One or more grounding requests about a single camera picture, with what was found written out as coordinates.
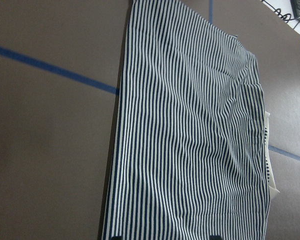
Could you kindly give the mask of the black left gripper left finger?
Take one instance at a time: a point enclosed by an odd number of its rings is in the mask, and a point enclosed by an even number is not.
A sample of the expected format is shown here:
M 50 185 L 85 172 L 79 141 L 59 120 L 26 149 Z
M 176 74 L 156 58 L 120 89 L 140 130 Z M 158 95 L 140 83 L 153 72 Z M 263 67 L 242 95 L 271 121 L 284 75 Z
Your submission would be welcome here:
M 122 240 L 122 236 L 113 236 L 111 240 Z

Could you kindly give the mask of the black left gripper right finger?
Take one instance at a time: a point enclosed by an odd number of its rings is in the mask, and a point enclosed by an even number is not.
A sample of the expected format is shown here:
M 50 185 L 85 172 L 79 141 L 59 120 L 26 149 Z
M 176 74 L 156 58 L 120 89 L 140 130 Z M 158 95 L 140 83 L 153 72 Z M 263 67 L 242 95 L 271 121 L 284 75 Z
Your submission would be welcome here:
M 220 235 L 210 235 L 209 240 L 222 240 Z

